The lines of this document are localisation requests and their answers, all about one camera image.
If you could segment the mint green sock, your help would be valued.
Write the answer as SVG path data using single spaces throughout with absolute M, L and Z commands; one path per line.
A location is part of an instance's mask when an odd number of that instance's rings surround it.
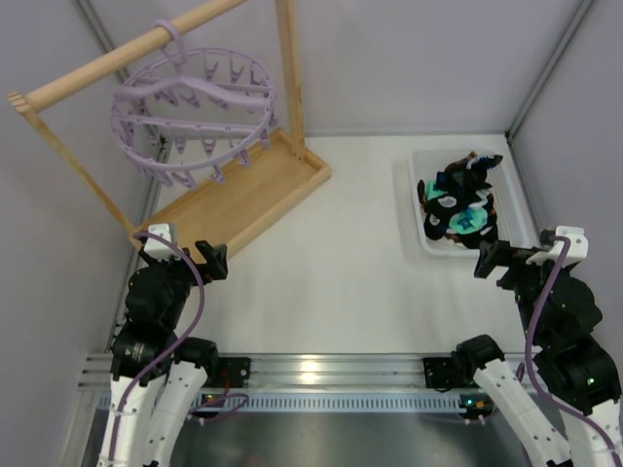
M 448 193 L 437 189 L 435 181 L 429 180 L 424 182 L 421 180 L 418 184 L 418 194 L 421 208 L 429 199 L 443 195 L 456 197 L 464 206 L 464 209 L 451 220 L 451 228 L 454 229 L 455 232 L 449 235 L 472 234 L 486 227 L 489 216 L 486 208 L 490 196 L 488 191 L 460 197 L 456 193 Z

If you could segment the black sport sock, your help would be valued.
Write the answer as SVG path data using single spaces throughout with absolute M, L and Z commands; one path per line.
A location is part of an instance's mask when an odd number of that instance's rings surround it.
M 469 153 L 465 158 L 450 163 L 436 175 L 436 188 L 460 197 L 490 190 L 488 173 L 501 164 L 503 156 L 499 154 Z
M 464 209 L 464 206 L 456 197 L 443 195 L 429 199 L 422 208 L 425 214 L 423 228 L 426 237 L 439 240 L 455 232 L 451 228 L 451 220 Z

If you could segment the purple round clip hanger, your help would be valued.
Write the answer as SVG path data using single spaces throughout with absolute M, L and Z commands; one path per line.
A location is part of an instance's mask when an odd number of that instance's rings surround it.
M 226 163 L 248 166 L 251 146 L 269 143 L 272 76 L 247 54 L 189 48 L 171 22 L 154 26 L 172 41 L 115 89 L 112 136 L 140 174 L 164 186 L 194 190 L 198 172 L 222 183 Z

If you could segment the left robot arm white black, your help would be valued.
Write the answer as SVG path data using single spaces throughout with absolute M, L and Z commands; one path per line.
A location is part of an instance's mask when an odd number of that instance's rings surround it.
M 228 248 L 195 243 L 203 256 L 145 233 L 144 267 L 128 282 L 125 323 L 113 339 L 110 408 L 99 466 L 167 466 L 199 389 L 219 369 L 217 345 L 175 333 L 193 287 L 228 275 Z

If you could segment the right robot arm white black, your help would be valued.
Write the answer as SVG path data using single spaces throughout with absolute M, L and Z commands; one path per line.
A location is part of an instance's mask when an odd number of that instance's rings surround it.
M 513 292 L 525 329 L 524 365 L 531 387 L 561 414 L 557 430 L 541 411 L 504 353 L 488 335 L 459 343 L 458 374 L 493 401 L 534 466 L 619 466 L 622 389 L 612 357 L 594 339 L 603 315 L 588 285 L 571 270 L 588 256 L 582 232 L 545 234 L 539 248 L 482 242 L 474 271 L 506 273 L 497 286 Z

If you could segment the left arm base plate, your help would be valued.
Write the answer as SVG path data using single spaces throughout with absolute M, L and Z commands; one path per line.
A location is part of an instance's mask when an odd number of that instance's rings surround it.
M 247 386 L 251 375 L 251 359 L 248 357 L 221 357 L 210 386 L 221 389 L 239 389 Z

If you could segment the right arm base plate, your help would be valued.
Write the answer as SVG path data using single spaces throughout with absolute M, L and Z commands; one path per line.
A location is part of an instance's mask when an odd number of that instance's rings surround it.
M 426 357 L 422 359 L 425 385 L 428 389 L 448 392 L 454 389 L 475 388 L 467 368 L 452 357 Z

